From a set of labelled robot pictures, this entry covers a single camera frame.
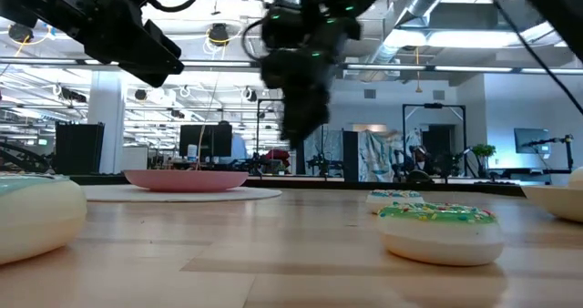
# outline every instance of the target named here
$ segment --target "white placemat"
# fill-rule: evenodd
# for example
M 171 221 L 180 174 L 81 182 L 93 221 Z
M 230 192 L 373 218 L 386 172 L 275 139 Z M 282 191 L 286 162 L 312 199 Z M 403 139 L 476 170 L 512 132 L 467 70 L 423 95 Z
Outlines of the white placemat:
M 268 199 L 281 195 L 280 190 L 239 187 L 220 193 L 161 193 L 134 185 L 83 186 L 87 200 L 135 202 L 205 202 L 222 200 Z

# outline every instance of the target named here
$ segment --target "computer monitor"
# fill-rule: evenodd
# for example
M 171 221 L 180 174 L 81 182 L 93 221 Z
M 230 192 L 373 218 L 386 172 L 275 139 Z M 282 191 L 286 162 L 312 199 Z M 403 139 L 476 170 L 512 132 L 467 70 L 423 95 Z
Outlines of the computer monitor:
M 525 154 L 550 154 L 550 143 L 541 145 L 528 145 L 530 142 L 550 139 L 547 129 L 515 128 L 514 141 L 517 153 Z
M 180 127 L 180 156 L 188 155 L 189 144 L 199 145 L 201 131 L 200 125 Z M 232 131 L 233 127 L 228 124 L 205 126 L 199 148 L 201 157 L 230 157 Z

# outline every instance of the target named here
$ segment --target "wooden tabletop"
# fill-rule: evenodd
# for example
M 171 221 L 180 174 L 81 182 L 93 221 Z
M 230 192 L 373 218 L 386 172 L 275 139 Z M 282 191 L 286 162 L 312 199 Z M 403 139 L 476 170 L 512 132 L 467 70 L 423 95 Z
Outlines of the wooden tabletop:
M 254 201 L 90 203 L 78 240 L 0 266 L 0 306 L 583 306 L 583 225 L 526 199 L 423 193 L 427 201 L 495 212 L 506 238 L 496 263 L 434 266 L 384 250 L 366 194 L 285 190 Z

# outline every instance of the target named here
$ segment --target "white column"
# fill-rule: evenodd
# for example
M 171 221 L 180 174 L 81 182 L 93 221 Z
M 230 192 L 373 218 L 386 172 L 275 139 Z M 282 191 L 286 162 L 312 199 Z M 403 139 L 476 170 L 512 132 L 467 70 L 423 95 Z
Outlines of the white column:
M 126 93 L 119 72 L 93 72 L 87 123 L 105 125 L 99 166 L 101 173 L 121 171 Z

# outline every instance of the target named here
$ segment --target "white frosted donut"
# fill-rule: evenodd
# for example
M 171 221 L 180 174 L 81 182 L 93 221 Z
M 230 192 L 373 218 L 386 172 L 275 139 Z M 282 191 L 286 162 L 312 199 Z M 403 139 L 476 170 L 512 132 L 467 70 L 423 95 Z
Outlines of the white frosted donut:
M 86 214 L 85 194 L 68 178 L 0 176 L 0 264 L 66 245 Z
M 504 248 L 493 213 L 460 205 L 387 206 L 379 211 L 378 228 L 389 252 L 419 262 L 476 266 L 494 261 Z
M 423 197 L 414 190 L 373 190 L 366 197 L 366 207 L 371 213 L 397 203 L 423 203 Z
M 575 169 L 568 177 L 568 186 L 571 189 L 583 190 L 583 167 Z

